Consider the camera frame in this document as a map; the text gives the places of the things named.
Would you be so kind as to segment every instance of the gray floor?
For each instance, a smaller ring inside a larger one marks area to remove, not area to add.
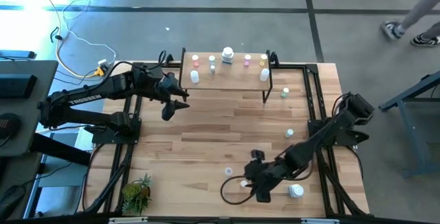
[[[54,0],[56,4],[70,1]],[[92,5],[119,7],[307,8],[305,0],[91,1]],[[361,93],[377,106],[438,70],[439,49],[414,48],[409,40],[438,21],[440,15],[423,18],[402,40],[394,43],[386,41],[378,29],[383,20],[403,18],[383,15],[380,10],[408,10],[416,2],[313,0],[316,9],[379,10],[370,15],[316,15],[324,61],[337,64],[344,91]],[[38,59],[54,59],[49,33],[57,26],[55,13],[35,8],[47,6],[47,0],[0,0],[0,4],[26,6],[22,11],[0,11],[2,48],[31,49],[38,53]],[[317,61],[307,13],[88,12],[71,24],[78,35],[91,42],[108,43],[119,53],[120,60],[156,59],[163,49],[178,57],[181,47],[192,51],[219,51],[230,45],[238,52],[274,50],[285,62]],[[96,49],[72,38],[64,44],[61,56],[82,74],[93,69],[98,60],[112,57],[105,49]],[[73,87],[55,82],[52,91]],[[87,109],[99,110],[101,106],[102,103],[92,104]],[[437,120],[435,116],[427,116],[426,108],[415,106],[411,110],[421,117],[417,119],[417,126],[427,130],[427,137],[434,137],[438,135]],[[397,110],[377,111],[362,130],[371,136],[359,149],[371,213],[395,219],[439,222],[440,175],[412,179],[401,176],[402,168],[411,168],[414,161]],[[74,195],[67,199],[77,200]]]

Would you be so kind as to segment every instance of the gray pants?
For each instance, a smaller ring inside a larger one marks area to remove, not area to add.
[[[439,2],[440,0],[420,0],[408,15],[406,15],[401,26],[407,30],[411,25],[418,22],[421,17],[427,15]],[[423,33],[423,37],[425,38],[434,38],[437,36],[440,36],[440,22],[435,23],[428,31]]]

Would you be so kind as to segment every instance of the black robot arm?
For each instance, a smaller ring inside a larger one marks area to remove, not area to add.
[[[119,133],[130,132],[131,120],[128,113],[95,113],[73,109],[72,106],[103,98],[120,100],[132,95],[165,103],[162,118],[166,121],[170,120],[175,110],[189,107],[177,100],[171,100],[171,95],[189,96],[179,87],[173,73],[164,74],[160,66],[149,69],[141,64],[133,67],[131,71],[106,76],[96,85],[54,92],[44,102],[38,104],[41,112],[40,123],[45,128],[56,128],[67,122],[73,122],[105,126]]]
[[[325,125],[307,141],[289,146],[274,161],[263,162],[264,153],[252,151],[253,160],[245,166],[245,177],[252,182],[251,195],[255,194],[258,202],[270,202],[270,190],[284,179],[296,178],[314,153],[332,145],[339,132],[366,124],[373,117],[374,108],[359,94],[346,94],[339,107],[339,114],[326,119]]]

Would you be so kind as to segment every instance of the person's leg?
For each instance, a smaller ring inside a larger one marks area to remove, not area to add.
[[[420,0],[401,23],[399,21],[385,21],[381,24],[381,28],[391,39],[401,38],[409,27],[427,15],[439,2],[440,0]]]
[[[411,45],[435,47],[440,45],[440,22],[435,23],[428,31],[417,35],[411,40]]]

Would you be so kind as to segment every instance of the shoe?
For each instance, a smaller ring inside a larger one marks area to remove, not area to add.
[[[411,40],[411,45],[421,46],[421,47],[436,47],[440,45],[439,37],[431,38],[430,40],[424,40],[421,37],[422,34],[417,35],[415,38]]]
[[[396,32],[396,27],[400,25],[399,21],[384,21],[380,24],[380,28],[387,37],[392,40],[397,40],[403,36],[402,33]]]

